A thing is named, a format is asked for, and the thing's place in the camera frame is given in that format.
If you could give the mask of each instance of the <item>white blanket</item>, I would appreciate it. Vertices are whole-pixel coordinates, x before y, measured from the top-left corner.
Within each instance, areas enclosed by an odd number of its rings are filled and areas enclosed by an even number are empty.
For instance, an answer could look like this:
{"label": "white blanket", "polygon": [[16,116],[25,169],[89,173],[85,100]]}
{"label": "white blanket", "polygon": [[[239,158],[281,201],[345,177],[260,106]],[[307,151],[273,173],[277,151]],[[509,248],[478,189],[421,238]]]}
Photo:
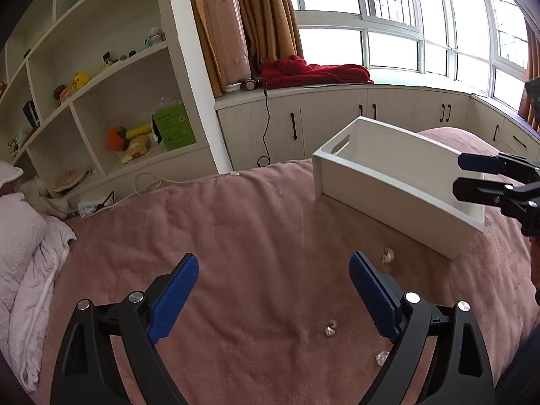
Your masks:
{"label": "white blanket", "polygon": [[27,392],[36,390],[43,343],[49,323],[53,284],[76,240],[66,224],[44,216],[45,235],[26,269],[9,322],[9,356],[13,373]]}

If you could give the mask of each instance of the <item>blue gripper pad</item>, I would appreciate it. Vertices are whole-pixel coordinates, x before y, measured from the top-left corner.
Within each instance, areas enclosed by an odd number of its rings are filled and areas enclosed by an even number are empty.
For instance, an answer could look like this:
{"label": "blue gripper pad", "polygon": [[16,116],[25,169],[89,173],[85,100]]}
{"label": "blue gripper pad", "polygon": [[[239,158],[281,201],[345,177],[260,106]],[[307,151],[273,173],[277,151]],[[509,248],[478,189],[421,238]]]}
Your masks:
{"label": "blue gripper pad", "polygon": [[199,262],[192,254],[152,308],[150,328],[146,333],[152,344],[157,344],[161,338],[167,337],[171,332],[197,278],[199,278]]}
{"label": "blue gripper pad", "polygon": [[461,170],[485,172],[498,175],[503,172],[504,165],[497,157],[479,157],[477,154],[460,154],[457,164]]}
{"label": "blue gripper pad", "polygon": [[353,254],[349,260],[349,276],[379,335],[393,343],[398,341],[401,336],[398,306],[359,253]]}

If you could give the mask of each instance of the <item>green box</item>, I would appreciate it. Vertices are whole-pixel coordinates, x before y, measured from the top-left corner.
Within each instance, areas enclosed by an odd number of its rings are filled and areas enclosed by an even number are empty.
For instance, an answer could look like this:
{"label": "green box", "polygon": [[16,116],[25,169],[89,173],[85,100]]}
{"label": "green box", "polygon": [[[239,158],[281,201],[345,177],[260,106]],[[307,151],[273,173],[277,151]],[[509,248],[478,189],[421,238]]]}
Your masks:
{"label": "green box", "polygon": [[162,109],[152,115],[168,151],[196,143],[184,104]]}

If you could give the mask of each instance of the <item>cabinet door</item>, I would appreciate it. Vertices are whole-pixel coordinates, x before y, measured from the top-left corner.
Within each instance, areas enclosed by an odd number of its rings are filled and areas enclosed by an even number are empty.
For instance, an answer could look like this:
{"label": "cabinet door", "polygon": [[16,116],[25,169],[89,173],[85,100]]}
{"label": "cabinet door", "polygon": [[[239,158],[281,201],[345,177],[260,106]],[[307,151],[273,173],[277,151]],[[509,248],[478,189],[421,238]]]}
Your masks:
{"label": "cabinet door", "polygon": [[413,108],[412,89],[370,88],[368,91],[369,118],[410,130]]}
{"label": "cabinet door", "polygon": [[497,147],[503,123],[504,117],[502,114],[476,99],[470,100],[465,121],[466,131]]}
{"label": "cabinet door", "polygon": [[412,130],[415,132],[444,126],[465,128],[469,96],[417,90],[414,97]]}
{"label": "cabinet door", "polygon": [[465,129],[467,111],[469,109],[469,96],[461,94],[444,94],[446,100],[446,115],[441,126]]}
{"label": "cabinet door", "polygon": [[522,157],[536,160],[540,144],[528,132],[523,131],[514,122],[505,118],[497,148],[502,152],[517,153]]}
{"label": "cabinet door", "polygon": [[[268,99],[270,123],[265,141],[270,163],[302,160],[303,132],[298,96]],[[268,121],[264,100],[237,105],[218,111],[223,137],[234,170],[257,167],[257,160],[266,156],[263,135]]]}
{"label": "cabinet door", "polygon": [[355,118],[366,115],[366,89],[342,89],[300,94],[306,157]]}

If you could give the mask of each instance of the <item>pink bed sheet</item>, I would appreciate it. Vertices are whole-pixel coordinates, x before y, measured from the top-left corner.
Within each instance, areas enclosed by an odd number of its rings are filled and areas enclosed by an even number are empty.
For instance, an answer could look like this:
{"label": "pink bed sheet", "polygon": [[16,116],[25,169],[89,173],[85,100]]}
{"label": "pink bed sheet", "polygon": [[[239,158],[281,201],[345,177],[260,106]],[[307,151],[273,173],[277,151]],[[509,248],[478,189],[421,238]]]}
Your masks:
{"label": "pink bed sheet", "polygon": [[[463,152],[496,152],[456,129],[423,134]],[[358,403],[379,370],[376,355],[391,344],[350,283],[348,259],[357,250],[429,302],[467,300],[495,381],[538,323],[529,243],[516,221],[487,208],[485,233],[449,261],[331,198],[315,200],[309,161],[166,187],[70,225],[78,242],[53,296],[38,405],[49,403],[76,302],[118,302],[170,272],[187,251],[199,258],[199,281],[157,348],[191,405]],[[381,264],[385,247],[395,251],[389,265]],[[330,319],[337,333],[328,338]],[[433,344],[404,403],[419,393]],[[143,404],[125,353],[117,340],[114,346],[131,401]]]}

